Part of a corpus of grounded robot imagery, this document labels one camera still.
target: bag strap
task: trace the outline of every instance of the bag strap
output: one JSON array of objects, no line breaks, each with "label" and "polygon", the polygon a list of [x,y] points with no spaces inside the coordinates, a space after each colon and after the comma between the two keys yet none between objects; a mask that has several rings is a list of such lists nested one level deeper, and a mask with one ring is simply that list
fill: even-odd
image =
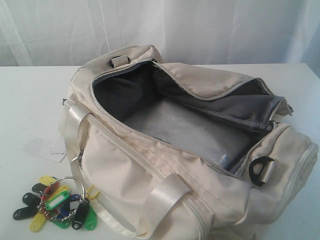
[{"label": "bag strap", "polygon": [[[81,160],[79,155],[84,149],[85,139],[88,134],[89,122],[86,119],[88,114],[90,114],[90,111],[80,103],[73,104],[68,111],[63,131],[71,173],[85,185],[86,182],[79,166],[79,161]],[[190,191],[191,189],[175,173],[163,179],[142,204],[136,232],[127,229],[105,209],[99,202],[99,199],[103,202],[103,198],[105,198],[103,194],[99,195],[99,199],[93,199],[91,204],[96,214],[110,228],[123,237],[149,239],[170,209],[183,195]]]}]

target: white backdrop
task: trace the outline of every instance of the white backdrop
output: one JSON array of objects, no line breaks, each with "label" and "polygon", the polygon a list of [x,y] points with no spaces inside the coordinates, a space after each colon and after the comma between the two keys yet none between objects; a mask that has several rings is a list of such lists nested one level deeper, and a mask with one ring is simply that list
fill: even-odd
[{"label": "white backdrop", "polygon": [[307,63],[320,0],[0,0],[0,66],[83,65],[128,45],[167,62]]}]

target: white table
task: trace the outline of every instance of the white table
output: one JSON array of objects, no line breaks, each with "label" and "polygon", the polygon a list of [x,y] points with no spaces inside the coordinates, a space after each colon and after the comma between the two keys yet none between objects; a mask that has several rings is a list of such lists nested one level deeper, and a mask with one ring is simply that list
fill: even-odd
[{"label": "white table", "polygon": [[[298,131],[320,144],[320,80],[303,63],[206,65],[263,78],[277,95],[285,96],[295,112],[285,117]],[[77,66],[0,67],[0,239],[57,240],[108,239],[119,235],[99,222],[94,231],[60,229],[46,223],[37,233],[29,231],[30,219],[16,221],[12,214],[25,207],[22,196],[31,192],[39,177],[70,175],[68,161],[45,160],[23,148],[34,137],[48,141],[59,136],[62,98]],[[320,164],[297,197],[266,233],[266,240],[320,239]]]}]

